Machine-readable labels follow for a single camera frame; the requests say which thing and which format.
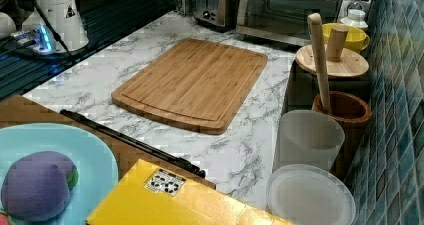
yellow box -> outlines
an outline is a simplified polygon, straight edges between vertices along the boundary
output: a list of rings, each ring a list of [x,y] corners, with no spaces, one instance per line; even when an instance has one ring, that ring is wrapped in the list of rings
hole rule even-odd
[[[89,225],[291,225],[191,179],[139,160]]]

sticker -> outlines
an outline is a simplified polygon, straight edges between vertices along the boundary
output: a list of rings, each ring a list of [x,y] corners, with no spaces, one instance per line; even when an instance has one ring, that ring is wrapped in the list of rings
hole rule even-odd
[[[72,10],[71,5],[69,5],[68,11],[66,12],[66,18],[70,18],[70,17],[73,17],[73,16],[75,16],[75,12],[74,12],[74,10]]]
[[[175,174],[159,169],[144,186],[154,192],[164,192],[175,196],[185,183],[185,179]]]

toaster oven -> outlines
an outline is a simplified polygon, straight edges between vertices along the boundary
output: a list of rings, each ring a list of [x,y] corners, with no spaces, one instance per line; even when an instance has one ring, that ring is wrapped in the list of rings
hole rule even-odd
[[[240,0],[236,32],[304,46],[310,44],[307,17],[339,22],[349,9],[368,15],[371,0]]]

toaster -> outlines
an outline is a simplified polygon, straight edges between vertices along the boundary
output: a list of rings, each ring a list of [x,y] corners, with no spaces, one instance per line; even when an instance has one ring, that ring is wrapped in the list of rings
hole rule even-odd
[[[240,0],[195,0],[194,18],[220,27],[229,27],[237,22]]]

marble countertop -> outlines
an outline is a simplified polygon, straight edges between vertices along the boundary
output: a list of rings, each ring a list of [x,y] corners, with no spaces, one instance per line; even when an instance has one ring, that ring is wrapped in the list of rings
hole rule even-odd
[[[129,113],[111,93],[184,38],[233,45],[268,56],[268,63],[222,135],[190,132]],[[151,146],[183,157],[207,173],[217,190],[265,209],[277,128],[295,54],[272,44],[255,45],[234,31],[219,33],[174,12],[153,21],[24,97],[56,112],[78,112]]]

